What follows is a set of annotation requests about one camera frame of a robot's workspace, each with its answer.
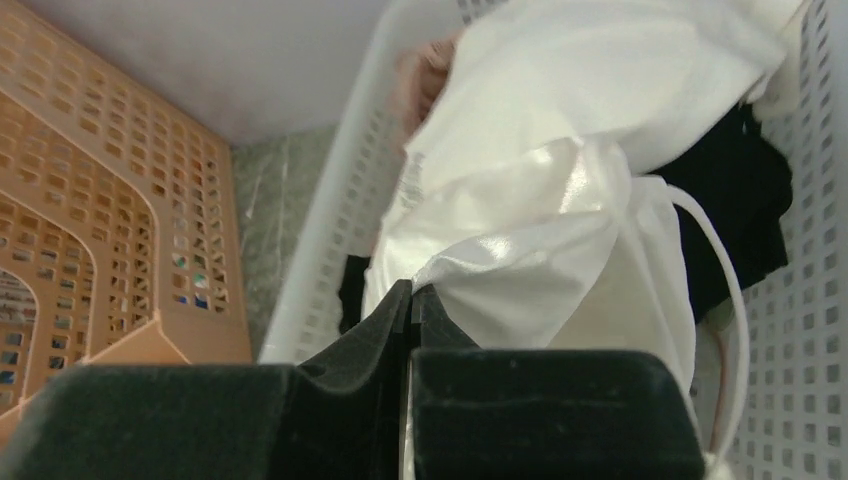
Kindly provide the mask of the white bra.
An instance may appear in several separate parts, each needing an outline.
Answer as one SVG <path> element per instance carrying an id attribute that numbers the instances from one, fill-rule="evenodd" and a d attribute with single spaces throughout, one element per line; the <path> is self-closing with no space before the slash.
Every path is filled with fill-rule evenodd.
<path id="1" fill-rule="evenodd" d="M 410 141 L 365 274 L 373 313 L 408 280 L 433 287 L 478 345 L 659 359 L 686 396 L 696 361 L 680 211 L 744 303 L 726 247 L 701 205 L 658 176 L 634 176 L 618 144 Z"/>
<path id="2" fill-rule="evenodd" d="M 467 170 L 558 140 L 619 146 L 643 174 L 742 103 L 798 102 L 805 1 L 510 1 L 460 34 L 448 79 L 405 142 Z"/>

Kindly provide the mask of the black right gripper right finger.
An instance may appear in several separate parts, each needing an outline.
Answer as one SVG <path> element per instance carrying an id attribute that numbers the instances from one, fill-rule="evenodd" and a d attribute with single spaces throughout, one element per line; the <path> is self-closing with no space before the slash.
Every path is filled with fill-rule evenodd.
<path id="1" fill-rule="evenodd" d="M 700 479 L 673 375 L 627 350 L 484 349 L 415 293 L 409 460 L 419 479 Z"/>

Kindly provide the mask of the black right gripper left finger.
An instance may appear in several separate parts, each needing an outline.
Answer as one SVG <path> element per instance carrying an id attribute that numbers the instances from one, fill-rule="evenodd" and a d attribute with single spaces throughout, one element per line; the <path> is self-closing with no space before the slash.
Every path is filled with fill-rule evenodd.
<path id="1" fill-rule="evenodd" d="M 300 364 L 93 365 L 55 377 L 1 453 L 5 479 L 397 479 L 397 282 Z"/>

